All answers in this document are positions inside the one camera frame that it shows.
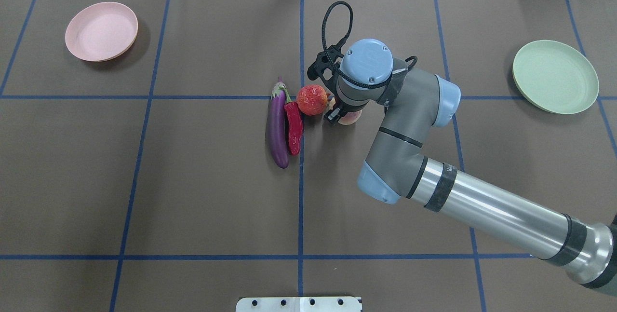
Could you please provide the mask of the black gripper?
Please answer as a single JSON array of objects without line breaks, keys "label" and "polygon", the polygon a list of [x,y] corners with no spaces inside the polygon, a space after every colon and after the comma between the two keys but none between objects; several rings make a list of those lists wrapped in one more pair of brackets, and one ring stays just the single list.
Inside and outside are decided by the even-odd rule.
[{"label": "black gripper", "polygon": [[346,113],[359,111],[361,109],[363,110],[366,105],[368,105],[368,102],[368,100],[363,100],[360,102],[355,101],[350,104],[345,102],[339,96],[335,96],[335,107],[325,113],[324,120],[331,125],[336,125]]}]

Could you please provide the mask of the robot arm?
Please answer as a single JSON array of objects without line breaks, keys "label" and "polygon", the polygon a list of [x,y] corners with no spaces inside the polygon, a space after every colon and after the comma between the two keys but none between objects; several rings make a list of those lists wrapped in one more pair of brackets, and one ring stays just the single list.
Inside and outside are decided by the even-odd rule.
[{"label": "robot arm", "polygon": [[325,115],[330,123],[370,102],[384,108],[358,177],[361,191],[387,204],[414,200],[562,268],[580,286],[616,294],[615,224],[586,224],[426,156],[426,138],[451,121],[460,88],[417,68],[414,55],[394,57],[379,40],[365,38],[344,50],[346,40],[322,42],[308,74],[315,79],[331,71],[322,80],[335,96]]}]

